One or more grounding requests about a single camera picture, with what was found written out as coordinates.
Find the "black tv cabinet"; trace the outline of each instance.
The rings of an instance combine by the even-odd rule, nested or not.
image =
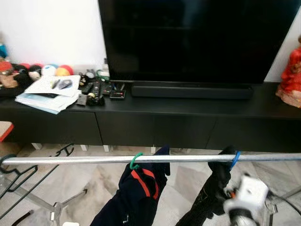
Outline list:
[[[7,141],[301,152],[301,109],[275,96],[277,83],[253,86],[250,100],[106,98],[105,106],[71,105],[58,115],[0,101],[0,121],[15,129]]]

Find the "marble floor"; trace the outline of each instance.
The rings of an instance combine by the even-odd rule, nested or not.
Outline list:
[[[26,146],[20,157],[50,156],[63,145],[44,145],[42,150],[34,150]],[[150,154],[149,147],[115,146],[109,153],[102,146],[90,146],[88,151],[82,151],[75,146],[72,156],[99,155],[135,155],[138,152]],[[217,154],[219,151],[201,149],[171,149],[171,154]],[[61,165],[55,169],[37,188],[33,194],[54,204],[63,202],[71,196],[88,189],[88,193],[62,211],[61,224],[65,221],[78,222],[88,226],[104,204],[115,194],[119,178],[126,164],[90,164]],[[42,178],[52,166],[39,166],[38,172],[31,177],[23,188],[30,189]],[[301,186],[301,162],[238,162],[231,172],[229,187],[238,184],[242,173],[247,172],[260,178],[278,195],[283,195]],[[207,163],[171,163],[171,176],[159,201],[154,226],[175,226],[177,221],[190,209],[202,185],[211,174]],[[18,195],[9,193],[0,200],[0,214],[12,205]],[[301,209],[301,194],[293,196],[292,201]],[[1,226],[11,226],[29,210],[34,213],[22,221],[19,226],[49,226],[49,212],[28,200],[22,200],[2,220]],[[279,213],[274,215],[273,226],[299,226],[301,217],[287,204],[278,205]],[[214,216],[206,220],[205,226],[229,225],[227,215]]]

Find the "black cloth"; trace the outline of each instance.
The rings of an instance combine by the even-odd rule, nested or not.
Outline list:
[[[169,147],[155,155],[169,155]],[[95,216],[91,226],[151,226],[161,193],[170,175],[169,163],[139,163],[131,170],[126,166],[119,190]]]
[[[233,146],[226,147],[220,154],[235,154]],[[231,179],[231,162],[209,162],[212,174],[205,182],[190,211],[188,211],[176,226],[202,226],[205,220],[213,214],[224,214],[223,202],[227,199],[223,189]]]

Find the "clothes drying rack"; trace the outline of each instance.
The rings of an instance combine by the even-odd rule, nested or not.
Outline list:
[[[56,156],[49,157],[16,157],[15,155],[2,156],[0,159],[0,170],[4,174],[15,173],[16,169],[5,170],[2,166],[13,166],[13,165],[32,165],[27,170],[23,172],[18,172],[17,178],[13,181],[5,178],[4,185],[6,187],[5,191],[0,195],[0,199],[7,192],[16,192],[21,198],[13,204],[5,213],[0,216],[0,220],[9,213],[21,200],[24,198],[29,199],[33,203],[46,208],[50,211],[50,220],[52,225],[60,225],[60,215],[62,209],[67,205],[74,202],[76,199],[82,197],[87,193],[87,190],[83,190],[79,194],[73,196],[72,198],[66,200],[65,202],[56,202],[54,205],[47,203],[41,198],[31,194],[31,192],[47,177],[51,172],[55,170],[56,167],[63,164],[99,164],[99,163],[130,163],[134,156],[75,156],[70,157],[73,152],[73,144],[67,145],[57,152]],[[60,156],[62,152],[66,153],[66,157]],[[141,162],[229,162],[233,161],[235,155],[143,155],[136,158],[136,163]],[[301,161],[301,153],[276,153],[276,154],[242,154],[238,158],[238,161]],[[38,183],[36,183],[30,190],[26,190],[21,187],[21,185],[28,180],[36,171],[38,165],[55,165]],[[26,177],[21,183],[15,184],[17,179],[28,172],[33,170],[33,172]],[[283,197],[289,198],[297,193],[301,192],[301,187],[294,189],[293,191],[285,194]]]

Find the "television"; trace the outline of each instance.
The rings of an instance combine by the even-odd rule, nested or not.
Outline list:
[[[99,0],[115,81],[262,83],[301,0]]]

